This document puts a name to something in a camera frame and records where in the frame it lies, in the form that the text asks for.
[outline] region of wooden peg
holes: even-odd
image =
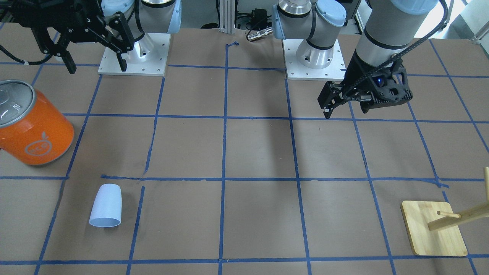
[[[489,167],[484,167],[484,182],[486,183],[486,199],[489,202]]]
[[[462,217],[462,215],[460,215],[460,214],[443,212],[443,211],[436,211],[436,213],[438,215],[441,215],[441,216],[452,217],[452,218],[460,218],[460,217]]]
[[[489,215],[489,203],[486,202],[459,213],[461,215],[460,218],[443,217],[428,223],[428,228],[430,231],[442,230],[487,217]]]

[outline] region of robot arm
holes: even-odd
[[[346,19],[335,0],[279,0],[273,7],[273,34],[277,39],[303,39],[296,51],[299,62],[323,69],[333,59],[333,46]]]
[[[445,14],[425,37],[408,47],[428,12],[438,0],[370,0],[372,14],[340,84],[326,82],[318,102],[325,118],[350,100],[360,102],[363,113],[369,109],[400,105],[413,98],[401,57],[427,40],[445,25]]]
[[[15,22],[31,28],[41,52],[62,59],[71,74],[76,65],[67,51],[70,42],[103,44],[125,71],[123,54],[145,32],[175,33],[181,21],[181,0],[103,0],[102,5],[98,0],[12,0],[8,9]],[[56,43],[50,27],[60,33]]]

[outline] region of blue tape line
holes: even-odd
[[[489,258],[489,254],[470,254],[470,258]]]
[[[67,116],[86,116],[84,113],[63,113]],[[89,114],[89,116],[122,116],[122,117],[155,117],[150,114]],[[166,118],[211,118],[211,119],[223,119],[224,116],[219,115],[157,115],[157,117]],[[227,116],[227,119],[280,119],[288,120],[290,118],[284,116]],[[323,117],[292,117],[292,120],[324,120]],[[330,121],[352,121],[351,118],[332,117]],[[412,119],[381,119],[381,118],[356,118],[357,121],[373,121],[373,122],[409,122],[413,123]],[[423,123],[465,123],[465,124],[489,124],[489,121],[463,121],[463,120],[417,120],[417,122]]]
[[[455,78],[489,78],[489,76],[483,76],[483,75],[450,75],[450,77],[455,77]]]
[[[224,253],[224,196],[225,196],[226,182],[221,182],[221,214],[219,217],[219,266],[218,274],[222,275],[222,258]]]
[[[296,181],[300,180],[302,182],[305,181],[323,181],[323,182],[366,182],[369,178],[234,178],[234,177],[225,177],[225,178],[159,178],[159,177],[148,177],[148,178],[136,178],[136,177],[120,177],[120,176],[108,176],[101,175],[100,178],[107,180],[133,180],[133,181],[155,181],[155,182],[164,182],[164,181]],[[414,182],[427,182],[432,184],[440,184],[443,187],[449,188],[448,185],[443,183],[437,183],[434,179],[429,178],[370,178],[372,181],[414,181]],[[484,181],[483,179],[450,179],[452,181]]]
[[[214,118],[214,119],[223,119],[224,116],[219,115],[158,115],[158,117],[166,117],[166,118]]]
[[[218,259],[133,260],[135,264],[217,264]]]
[[[0,265],[35,265],[38,261],[0,261]]]
[[[225,69],[225,66],[201,66],[201,65],[176,65],[169,64],[168,67],[179,67],[179,68],[205,68],[205,69]]]
[[[179,67],[179,68],[204,68],[204,69],[242,69],[242,70],[277,70],[285,71],[285,68],[249,68],[249,67],[229,67],[229,66],[201,66],[201,65],[176,65],[169,64],[169,67]]]
[[[44,176],[0,176],[0,180],[67,180],[69,177],[44,177]]]
[[[424,140],[424,136],[421,133],[421,128],[416,121],[416,116],[414,115],[413,108],[411,107],[411,103],[407,103],[407,106],[409,107],[409,111],[411,112],[411,115],[413,116],[414,124],[416,125],[416,129],[418,129],[418,133],[420,134],[421,142],[423,143],[424,150],[426,151],[426,154],[428,155],[428,160],[429,164],[431,165],[431,170],[433,171],[433,175],[435,176],[435,180],[438,181],[440,178],[438,177],[435,169],[435,164],[433,164],[433,159],[431,158],[431,154],[429,153],[428,145],[426,144],[426,141]]]
[[[155,117],[155,115],[143,115],[143,114],[140,114],[140,115],[128,115],[128,114],[89,114],[89,116],[112,116],[112,117]]]
[[[127,263],[126,275],[131,274],[131,265],[134,256],[134,249],[136,247],[137,230],[139,229],[139,219],[141,218],[141,209],[143,208],[144,189],[145,187],[141,186],[141,195],[139,197],[139,205],[137,207],[136,223],[134,225],[133,241],[131,242],[131,250],[129,252],[129,261]]]
[[[472,272],[474,272],[474,275],[478,275],[477,270],[475,269],[474,261],[472,260],[472,258],[469,257],[468,262],[470,264],[470,267],[472,268]]]
[[[450,203],[448,202],[448,197],[446,196],[446,192],[442,191],[442,194],[443,194],[443,198],[445,199],[445,202]]]
[[[90,111],[92,109],[92,106],[93,106],[93,103],[95,101],[95,97],[97,96],[97,92],[98,92],[98,88],[100,86],[100,81],[102,80],[102,75],[100,75],[99,79],[98,79],[98,82],[97,82],[97,86],[95,87],[95,91],[93,92],[93,96],[92,96],[92,99],[90,101],[90,105],[89,105],[89,109],[87,110],[87,114],[90,114]],[[68,165],[68,169],[67,169],[67,172],[66,172],[66,177],[69,176],[70,172],[71,172],[71,168],[73,167],[73,162],[75,160],[75,157],[76,157],[76,153],[78,152],[78,147],[80,146],[80,141],[82,139],[82,136],[83,136],[83,132],[85,131],[85,126],[87,125],[87,120],[88,120],[88,116],[85,117],[85,121],[83,123],[83,126],[82,126],[82,129],[80,131],[80,134],[78,136],[78,139],[76,141],[76,145],[75,145],[75,149],[73,150],[73,154],[71,156],[71,160],[69,162],[69,165]],[[53,230],[53,226],[54,226],[54,222],[56,220],[56,216],[57,216],[57,213],[58,213],[58,208],[59,208],[59,205],[61,203],[61,198],[63,196],[63,190],[64,190],[64,187],[65,187],[65,180],[62,181],[61,183],[61,186],[60,186],[60,193],[59,193],[59,196],[58,196],[58,202],[56,204],[56,207],[54,209],[54,212],[53,212],[53,216],[51,218],[51,223],[49,224],[49,228],[47,230],[47,233],[46,233],[46,238],[44,239],[44,244],[43,244],[43,248],[41,249],[41,253],[39,255],[39,263],[36,265],[36,269],[34,271],[34,275],[38,275],[39,273],[39,268],[41,267],[40,265],[40,262],[43,260],[44,258],[44,253],[46,251],[46,248],[47,248],[47,244],[49,242],[49,238],[51,237],[51,232]]]
[[[393,260],[416,260],[416,259],[453,259],[469,258],[480,259],[489,258],[489,254],[469,254],[465,257],[452,256],[416,256],[416,255],[393,255]],[[353,256],[353,257],[311,257],[311,262],[342,262],[342,261],[383,261],[389,260],[389,256]],[[132,260],[135,264],[216,264],[219,259],[140,259]],[[267,262],[306,262],[305,257],[293,258],[234,258],[223,259],[224,263],[267,263]],[[0,261],[0,265],[35,265],[38,261]],[[43,260],[41,265],[105,265],[119,264],[127,265],[129,260]]]
[[[83,133],[85,132],[85,127],[87,126],[87,122],[89,119],[89,114],[92,110],[93,104],[95,102],[95,98],[97,97],[98,89],[100,87],[100,83],[102,82],[102,75],[99,76],[97,85],[95,86],[95,91],[93,92],[93,96],[90,101],[89,108],[87,110],[87,116],[85,116],[85,121],[83,122],[82,129],[80,130],[80,134],[78,135],[78,139],[76,140],[75,149],[73,150],[73,155],[71,156],[71,160],[69,162],[68,170],[66,172],[66,176],[69,176],[71,169],[73,167],[73,162],[75,161],[76,153],[78,152],[78,148],[80,147],[80,142],[82,140]]]
[[[483,182],[484,179],[457,179],[457,178],[440,178],[444,182]]]
[[[453,79],[452,79],[452,76],[450,75],[450,73],[448,72],[448,70],[446,69],[445,67],[445,64],[443,63],[442,61],[442,58],[440,57],[440,55],[438,54],[438,51],[436,50],[435,48],[435,45],[433,44],[433,42],[431,41],[431,39],[429,40],[430,44],[431,44],[431,47],[433,48],[433,50],[435,51],[435,54],[436,56],[438,57],[438,60],[440,61],[440,63],[442,64],[442,67],[443,69],[445,70],[445,73],[446,75],[448,76],[448,78],[450,79],[450,83],[452,83],[452,86],[453,88],[455,89],[455,92],[457,93],[457,96],[458,98],[460,99],[460,102],[462,103],[462,106],[464,107],[465,109],[465,112],[467,112],[467,115],[468,117],[470,118],[470,121],[472,121],[472,124],[474,125],[474,128],[475,128],[475,131],[477,132],[477,134],[479,135],[479,138],[481,139],[484,147],[486,148],[486,151],[489,153],[489,147],[488,145],[486,144],[486,141],[484,140],[484,138],[482,137],[482,134],[481,132],[479,131],[479,128],[477,127],[477,124],[474,123],[474,119],[472,118],[472,115],[470,114],[470,112],[468,111],[468,108],[467,106],[465,105],[465,102],[464,100],[462,99],[462,96],[460,95],[457,87],[455,86],[455,83],[453,82]]]
[[[34,76],[34,80],[31,82],[31,86],[34,86],[36,84],[37,79],[39,78],[39,74],[41,74],[41,70],[43,69],[44,64],[39,65],[39,70],[37,70],[36,76]]]
[[[370,176],[370,171],[368,168],[367,158],[365,157],[365,151],[363,150],[363,143],[360,137],[360,131],[358,130],[358,125],[356,123],[355,114],[353,112],[353,107],[351,101],[348,101],[348,105],[350,106],[350,113],[352,114],[353,125],[355,126],[356,138],[358,139],[358,144],[360,146],[360,151],[362,153],[363,163],[365,164],[365,172],[367,173],[367,177],[369,179],[370,190],[372,192],[372,196],[374,198],[375,208],[377,210],[378,220],[380,222],[380,228],[382,229],[382,235],[384,237],[385,248],[387,249],[387,255],[389,256],[389,262],[391,263],[392,274],[396,275],[396,267],[394,266],[394,260],[392,258],[391,248],[389,245],[389,240],[387,239],[387,232],[385,231],[384,221],[382,219],[382,214],[380,212],[380,206],[378,204],[377,195],[375,193],[374,183],[372,182],[372,177]]]
[[[307,258],[244,258],[244,259],[229,259],[226,263],[277,263],[277,262],[306,262]]]
[[[56,206],[53,211],[53,216],[51,217],[51,222],[49,223],[49,227],[47,229],[46,237],[44,238],[44,243],[43,247],[41,248],[41,253],[39,254],[39,260],[38,263],[36,264],[36,269],[34,270],[34,275],[39,274],[39,269],[41,268],[41,261],[44,258],[44,253],[46,252],[47,244],[49,243],[49,238],[51,237],[51,233],[53,231],[54,227],[54,222],[56,221],[56,216],[58,215],[58,209],[61,203],[61,198],[63,196],[63,190],[65,188],[65,182],[66,180],[63,180],[60,185],[60,190],[58,194],[58,201],[56,203]]]
[[[248,68],[248,67],[228,67],[229,69],[244,69],[244,70],[278,70],[278,71],[286,71],[283,68]]]
[[[297,197],[298,197],[298,202],[299,202],[299,211],[301,213],[301,226],[302,226],[302,237],[304,239],[304,249],[306,253],[306,260],[307,260],[307,270],[308,270],[308,275],[312,275],[312,268],[311,268],[311,261],[310,257],[311,255],[309,254],[309,242],[307,239],[307,231],[306,231],[306,218],[304,217],[304,205],[302,203],[302,190],[301,190],[301,182],[299,180],[299,163],[297,162],[297,149],[295,146],[295,135],[294,135],[294,124],[292,120],[292,108],[290,105],[290,94],[289,94],[289,83],[287,79],[284,79],[285,82],[285,92],[287,96],[287,109],[289,111],[289,125],[290,125],[290,136],[291,136],[291,141],[292,141],[292,152],[294,155],[294,167],[295,167],[295,177],[296,177],[296,182],[297,182]]]
[[[161,98],[163,97],[163,87],[165,86],[165,78],[163,77],[162,80],[161,80],[161,86],[159,88],[159,96],[158,96],[158,103],[156,105],[156,112],[155,112],[155,120],[153,122],[153,136],[151,137],[151,144],[150,144],[150,148],[148,150],[148,156],[146,158],[146,166],[144,167],[144,174],[146,174],[146,172],[148,172],[148,169],[150,168],[150,160],[151,160],[151,153],[153,151],[153,143],[155,142],[155,134],[156,134],[156,126],[158,124],[158,113],[159,113],[159,108],[160,108],[160,105],[161,105]]]
[[[127,265],[128,260],[68,260],[68,261],[59,261],[59,260],[47,260],[42,261],[41,265]]]
[[[228,116],[228,119],[276,119],[276,120],[289,120],[288,117],[282,116]]]

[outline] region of can lid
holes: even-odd
[[[35,101],[34,89],[24,81],[0,81],[0,128],[22,119]]]

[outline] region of plastic cup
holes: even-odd
[[[121,213],[121,188],[113,183],[102,185],[93,202],[89,223],[95,227],[118,226],[121,223]]]

